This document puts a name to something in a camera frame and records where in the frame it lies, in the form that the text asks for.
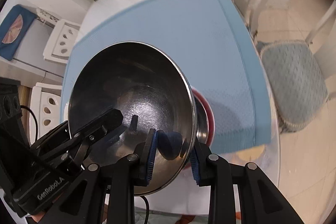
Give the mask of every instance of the black cable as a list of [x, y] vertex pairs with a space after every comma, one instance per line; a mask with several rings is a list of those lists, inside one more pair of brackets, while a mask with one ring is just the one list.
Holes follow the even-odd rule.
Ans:
[[38, 129], [37, 120], [36, 120], [36, 117], [34, 115], [34, 112], [27, 106], [20, 106], [20, 107], [25, 109], [25, 110], [28, 110], [31, 113], [31, 115], [33, 116], [34, 121], [35, 121], [35, 127], [36, 127], [35, 141], [37, 141], [37, 138], [38, 138], [38, 135], [39, 135], [39, 129]]
[[148, 203], [148, 200], [145, 196], [140, 196], [140, 198], [142, 198], [143, 201], [146, 203], [146, 218], [145, 218], [145, 222], [143, 224], [147, 224], [148, 218], [149, 218], [149, 203]]

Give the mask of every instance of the screw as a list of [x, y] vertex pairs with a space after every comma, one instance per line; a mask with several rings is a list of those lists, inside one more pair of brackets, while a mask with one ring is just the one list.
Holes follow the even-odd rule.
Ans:
[[218, 156], [217, 156], [216, 154], [210, 154], [210, 155], [208, 156], [208, 158], [209, 158], [209, 160], [213, 160], [213, 161], [218, 160]]
[[89, 166], [89, 171], [93, 172], [96, 171], [98, 169], [98, 165], [97, 164], [91, 164]]
[[62, 157], [61, 157], [61, 160], [63, 161], [63, 160], [66, 160], [66, 158], [68, 157], [68, 153], [64, 153], [63, 155], [62, 155]]
[[257, 165], [256, 165], [254, 162], [249, 162], [249, 163], [247, 164], [247, 168], [248, 168], [248, 169], [251, 169], [251, 170], [256, 170]]
[[138, 155], [137, 154], [129, 154], [128, 156], [127, 156], [127, 160], [129, 160], [129, 161], [134, 161], [134, 160], [136, 160], [138, 158]]

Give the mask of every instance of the tiled floor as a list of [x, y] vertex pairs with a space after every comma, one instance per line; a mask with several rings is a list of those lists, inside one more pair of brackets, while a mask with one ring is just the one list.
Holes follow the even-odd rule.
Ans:
[[[259, 18], [257, 39], [304, 39], [332, 0], [290, 0], [288, 10], [265, 10]], [[310, 46], [312, 52], [327, 38], [335, 17], [327, 22]], [[336, 78], [327, 80], [336, 91]], [[325, 105], [302, 131], [281, 134], [279, 189], [306, 224], [323, 221], [336, 181], [336, 99]]]

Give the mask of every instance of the white table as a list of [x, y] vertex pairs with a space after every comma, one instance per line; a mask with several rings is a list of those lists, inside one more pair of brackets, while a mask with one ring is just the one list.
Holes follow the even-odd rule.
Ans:
[[[98, 0], [88, 10], [80, 28], [77, 41], [106, 19], [141, 1], [144, 0]], [[254, 161], [268, 175], [270, 180], [278, 186], [280, 168], [278, 121], [271, 88], [268, 80], [266, 81], [271, 104], [272, 141], [270, 144], [265, 145], [264, 152]], [[242, 161], [236, 153], [228, 153], [221, 156], [234, 164], [245, 165], [247, 163], [247, 161]], [[240, 211], [237, 188], [235, 188], [235, 197], [236, 210]], [[151, 210], [176, 214], [206, 215], [209, 211], [210, 188], [198, 187], [193, 180], [191, 169], [186, 169], [181, 171], [170, 185], [157, 193], [147, 196], [147, 199]], [[145, 208], [141, 198], [135, 198], [135, 205]]]

